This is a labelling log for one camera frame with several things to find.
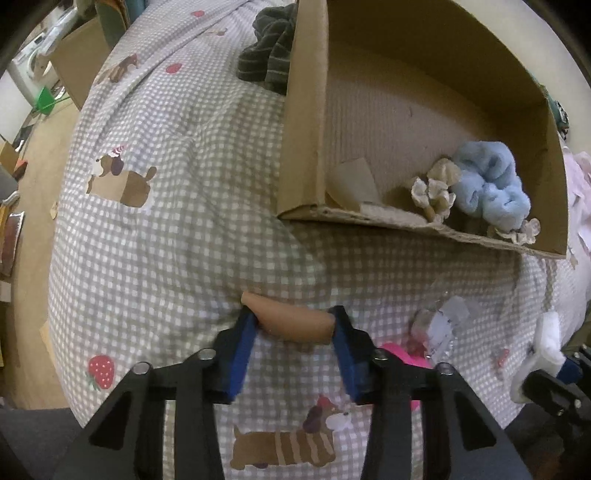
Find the metal screw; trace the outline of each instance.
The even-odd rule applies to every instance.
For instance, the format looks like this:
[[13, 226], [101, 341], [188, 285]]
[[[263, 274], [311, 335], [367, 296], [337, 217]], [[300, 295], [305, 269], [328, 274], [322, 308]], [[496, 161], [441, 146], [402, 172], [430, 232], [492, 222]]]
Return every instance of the metal screw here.
[[453, 375], [453, 367], [448, 363], [440, 363], [437, 366], [437, 369], [439, 370], [439, 373], [443, 375]]
[[131, 371], [136, 375], [145, 375], [150, 371], [150, 364], [146, 362], [139, 362], [133, 366]]
[[388, 355], [386, 355], [386, 352], [381, 349], [381, 348], [376, 348], [374, 350], [374, 360], [377, 360], [378, 362], [383, 362], [384, 360], [388, 359]]
[[216, 357], [216, 351], [213, 348], [203, 348], [198, 351], [197, 356], [200, 360], [213, 360]]

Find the wooden floor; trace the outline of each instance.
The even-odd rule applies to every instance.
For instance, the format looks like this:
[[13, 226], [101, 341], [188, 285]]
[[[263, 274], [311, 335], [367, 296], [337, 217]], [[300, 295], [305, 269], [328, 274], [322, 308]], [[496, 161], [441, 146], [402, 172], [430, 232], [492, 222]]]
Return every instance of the wooden floor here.
[[20, 408], [67, 407], [40, 329], [47, 320], [47, 279], [55, 221], [50, 209], [61, 179], [78, 110], [69, 100], [36, 124], [25, 150], [29, 165], [15, 211], [25, 212], [12, 273], [12, 304], [4, 308], [0, 339], [5, 391]]

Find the bed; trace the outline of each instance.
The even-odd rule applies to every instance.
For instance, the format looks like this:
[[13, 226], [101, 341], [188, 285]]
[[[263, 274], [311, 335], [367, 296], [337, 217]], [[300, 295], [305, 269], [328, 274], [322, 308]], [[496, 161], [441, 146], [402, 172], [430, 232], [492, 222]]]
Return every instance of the bed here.
[[[136, 362], [162, 367], [209, 346], [236, 320], [243, 291], [318, 309], [342, 304], [378, 345], [404, 345], [418, 309], [460, 295], [479, 310], [450, 361], [506, 426], [521, 408], [509, 399], [511, 378], [540, 314], [559, 313], [563, 340], [583, 321], [589, 257], [575, 235], [576, 266], [409, 232], [278, 220], [284, 97], [235, 74], [254, 16], [269, 5], [281, 3], [154, 1], [95, 80], [72, 139], [50, 271], [51, 337], [72, 411], [84, 424]], [[499, 372], [502, 348], [510, 354]], [[321, 404], [350, 422], [330, 430], [317, 458], [284, 445], [299, 461], [253, 466], [237, 453], [245, 432], [297, 431]], [[259, 335], [243, 392], [216, 415], [228, 479], [361, 475], [371, 409], [351, 404], [329, 346]]]

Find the blue gripper pad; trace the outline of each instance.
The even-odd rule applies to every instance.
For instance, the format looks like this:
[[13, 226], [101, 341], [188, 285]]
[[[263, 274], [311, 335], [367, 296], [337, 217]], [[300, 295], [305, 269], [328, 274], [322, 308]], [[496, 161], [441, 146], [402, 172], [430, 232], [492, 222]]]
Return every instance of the blue gripper pad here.
[[230, 365], [230, 383], [228, 385], [228, 398], [234, 401], [236, 396], [242, 390], [248, 360], [251, 356], [252, 347], [255, 343], [256, 332], [258, 330], [258, 320], [254, 313], [248, 310], [248, 315], [244, 318], [242, 334], [236, 345], [236, 352]]
[[358, 405], [373, 403], [376, 385], [371, 359], [375, 345], [367, 332], [353, 328], [343, 306], [332, 307], [329, 313], [335, 316], [333, 347], [345, 391]]
[[583, 370], [570, 358], [567, 358], [556, 378], [566, 385], [576, 383], [583, 378]]

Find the cardboard flap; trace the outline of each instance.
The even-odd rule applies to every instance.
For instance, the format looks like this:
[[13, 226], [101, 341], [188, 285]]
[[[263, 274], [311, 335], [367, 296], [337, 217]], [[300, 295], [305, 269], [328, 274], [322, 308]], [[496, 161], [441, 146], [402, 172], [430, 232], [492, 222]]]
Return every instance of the cardboard flap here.
[[401, 60], [484, 110], [535, 105], [543, 96], [515, 56], [447, 0], [329, 0], [330, 41]]
[[301, 0], [285, 100], [277, 211], [324, 202], [324, 104], [328, 69], [325, 2]]

